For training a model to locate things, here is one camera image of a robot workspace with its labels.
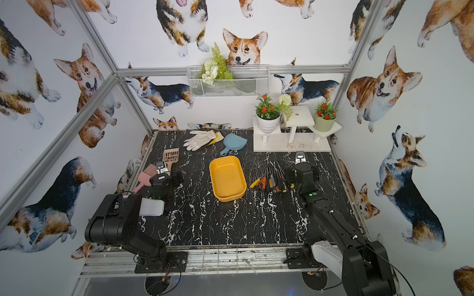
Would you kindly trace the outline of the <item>black yellow handle screwdriver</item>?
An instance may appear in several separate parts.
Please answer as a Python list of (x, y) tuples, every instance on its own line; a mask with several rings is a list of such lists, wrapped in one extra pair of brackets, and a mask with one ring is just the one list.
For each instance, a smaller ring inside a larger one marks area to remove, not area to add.
[(280, 185), (280, 180), (278, 178), (278, 172), (276, 171), (276, 168), (273, 162), (270, 162), (270, 169), (271, 169), (271, 174), (274, 176), (274, 179), (275, 179), (276, 192), (281, 192), (281, 185)]

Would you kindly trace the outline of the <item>yellow plastic storage box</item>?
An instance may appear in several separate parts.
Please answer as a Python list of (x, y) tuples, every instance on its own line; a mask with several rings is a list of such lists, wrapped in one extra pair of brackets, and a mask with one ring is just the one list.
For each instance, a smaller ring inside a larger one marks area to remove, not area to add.
[(214, 196), (220, 202), (231, 202), (244, 196), (247, 184), (241, 163), (236, 156), (214, 159), (209, 170)]

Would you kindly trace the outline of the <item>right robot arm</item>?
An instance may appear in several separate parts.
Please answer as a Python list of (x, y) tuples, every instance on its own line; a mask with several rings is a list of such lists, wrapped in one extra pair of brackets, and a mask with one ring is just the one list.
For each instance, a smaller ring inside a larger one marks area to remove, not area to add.
[(349, 296), (393, 296), (396, 285), (384, 246), (369, 241), (352, 227), (318, 193), (319, 172), (298, 151), (295, 164), (284, 171), (285, 180), (295, 187), (300, 207), (323, 228), (323, 236), (308, 239), (298, 257), (305, 265), (327, 267), (339, 277)]

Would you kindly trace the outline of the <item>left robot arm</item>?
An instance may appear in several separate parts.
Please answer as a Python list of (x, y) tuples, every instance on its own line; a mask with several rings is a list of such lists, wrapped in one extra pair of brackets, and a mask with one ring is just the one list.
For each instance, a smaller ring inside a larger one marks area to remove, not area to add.
[(140, 218), (160, 217), (165, 201), (182, 183), (180, 173), (172, 173), (172, 163), (149, 166), (134, 191), (107, 195), (85, 229), (90, 243), (113, 245), (135, 254), (137, 261), (165, 261), (164, 243), (138, 229)]

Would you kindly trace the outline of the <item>pink hand brush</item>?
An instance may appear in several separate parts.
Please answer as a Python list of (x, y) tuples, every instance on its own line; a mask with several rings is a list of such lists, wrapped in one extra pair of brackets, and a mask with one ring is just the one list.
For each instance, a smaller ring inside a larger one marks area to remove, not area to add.
[(151, 186), (151, 178), (158, 173), (157, 166), (150, 164), (147, 168), (138, 175), (139, 185), (133, 190), (133, 193), (139, 192), (144, 186)]

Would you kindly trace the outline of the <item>brown plastic slotted scoop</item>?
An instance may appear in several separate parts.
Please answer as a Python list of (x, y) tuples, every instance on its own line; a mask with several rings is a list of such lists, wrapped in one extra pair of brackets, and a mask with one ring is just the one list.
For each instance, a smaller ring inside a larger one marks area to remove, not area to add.
[(179, 160), (179, 148), (166, 149), (163, 153), (162, 161), (165, 163), (168, 171), (172, 171), (172, 165)]

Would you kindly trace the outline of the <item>white stepped plant stand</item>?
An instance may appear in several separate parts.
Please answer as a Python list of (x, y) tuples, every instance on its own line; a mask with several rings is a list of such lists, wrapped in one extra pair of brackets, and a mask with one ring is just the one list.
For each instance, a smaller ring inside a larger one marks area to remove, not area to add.
[(275, 120), (275, 129), (269, 133), (264, 126), (265, 120), (253, 117), (254, 151), (255, 152), (330, 152), (327, 138), (342, 129), (334, 123), (329, 131), (321, 132), (315, 129), (314, 118), (308, 106), (292, 106), (290, 118), (284, 115), (285, 127), (290, 131), (281, 132), (279, 119)]

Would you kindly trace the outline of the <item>green pot red flowers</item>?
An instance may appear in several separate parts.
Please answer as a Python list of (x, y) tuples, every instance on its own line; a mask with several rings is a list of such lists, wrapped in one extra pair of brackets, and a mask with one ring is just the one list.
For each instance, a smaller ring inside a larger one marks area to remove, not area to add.
[(338, 111), (331, 102), (321, 102), (316, 108), (315, 129), (320, 132), (328, 132), (332, 129)]

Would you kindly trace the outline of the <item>white work glove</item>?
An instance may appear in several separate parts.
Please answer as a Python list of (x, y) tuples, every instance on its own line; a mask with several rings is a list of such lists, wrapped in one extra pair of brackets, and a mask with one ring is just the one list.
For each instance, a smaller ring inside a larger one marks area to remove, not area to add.
[(183, 146), (188, 151), (197, 151), (202, 146), (210, 143), (212, 140), (216, 139), (216, 133), (212, 130), (210, 131), (190, 131), (192, 138), (185, 140)]

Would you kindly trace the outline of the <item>white pot red flowers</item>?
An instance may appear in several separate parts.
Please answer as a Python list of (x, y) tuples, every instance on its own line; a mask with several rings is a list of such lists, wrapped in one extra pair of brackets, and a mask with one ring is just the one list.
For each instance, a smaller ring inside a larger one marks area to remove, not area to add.
[(256, 116), (258, 127), (264, 134), (271, 134), (280, 123), (281, 111), (267, 94), (259, 96), (257, 101)]

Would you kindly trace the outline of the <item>white hydrangea flower sprig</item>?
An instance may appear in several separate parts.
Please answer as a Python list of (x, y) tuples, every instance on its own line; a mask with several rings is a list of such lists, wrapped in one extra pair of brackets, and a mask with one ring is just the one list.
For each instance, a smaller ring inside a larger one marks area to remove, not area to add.
[(289, 94), (282, 94), (278, 99), (278, 108), (280, 112), (289, 120), (293, 114), (293, 110), (291, 108), (292, 99)]

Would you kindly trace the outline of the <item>blue plastic dustpan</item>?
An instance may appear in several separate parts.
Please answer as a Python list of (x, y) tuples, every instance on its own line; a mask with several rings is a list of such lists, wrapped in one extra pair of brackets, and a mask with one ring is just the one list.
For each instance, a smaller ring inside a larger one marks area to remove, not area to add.
[(237, 151), (243, 149), (247, 145), (248, 140), (236, 134), (230, 133), (224, 137), (223, 143), (225, 148), (220, 152), (222, 157), (226, 156), (231, 150)]

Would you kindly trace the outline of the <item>green fern with white flowers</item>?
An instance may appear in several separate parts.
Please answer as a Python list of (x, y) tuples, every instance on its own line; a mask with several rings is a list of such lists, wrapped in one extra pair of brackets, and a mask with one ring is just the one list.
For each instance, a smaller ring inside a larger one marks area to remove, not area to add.
[(201, 73), (198, 75), (205, 84), (214, 85), (218, 80), (233, 80), (231, 71), (228, 70), (227, 60), (221, 54), (217, 43), (214, 43), (212, 58), (202, 64)]

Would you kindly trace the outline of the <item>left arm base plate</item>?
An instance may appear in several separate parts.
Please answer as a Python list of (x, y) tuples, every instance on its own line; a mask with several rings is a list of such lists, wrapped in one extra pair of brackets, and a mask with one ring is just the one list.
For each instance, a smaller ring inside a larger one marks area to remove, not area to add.
[(157, 258), (136, 255), (136, 274), (184, 272), (188, 261), (188, 252), (171, 252)]

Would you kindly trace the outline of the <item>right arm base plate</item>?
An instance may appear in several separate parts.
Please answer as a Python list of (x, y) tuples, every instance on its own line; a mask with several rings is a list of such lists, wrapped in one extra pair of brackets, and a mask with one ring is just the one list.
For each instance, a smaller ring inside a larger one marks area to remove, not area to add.
[(309, 268), (317, 269), (322, 265), (314, 259), (311, 251), (306, 246), (296, 249), (286, 249), (285, 254), (286, 259), (283, 263), (287, 264), (290, 270)]

